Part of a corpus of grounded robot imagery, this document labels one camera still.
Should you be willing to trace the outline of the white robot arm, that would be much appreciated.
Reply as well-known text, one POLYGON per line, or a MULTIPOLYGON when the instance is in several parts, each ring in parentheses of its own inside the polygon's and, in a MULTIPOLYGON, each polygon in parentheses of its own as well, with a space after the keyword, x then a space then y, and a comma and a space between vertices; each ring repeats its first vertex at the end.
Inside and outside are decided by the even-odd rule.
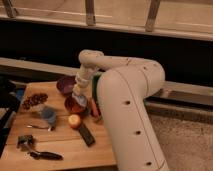
POLYGON ((144 105, 144 99, 164 85, 161 64, 94 50, 81 51, 79 62, 74 86, 78 95, 85 92, 98 70, 104 71, 96 93, 119 171, 169 171, 144 105))

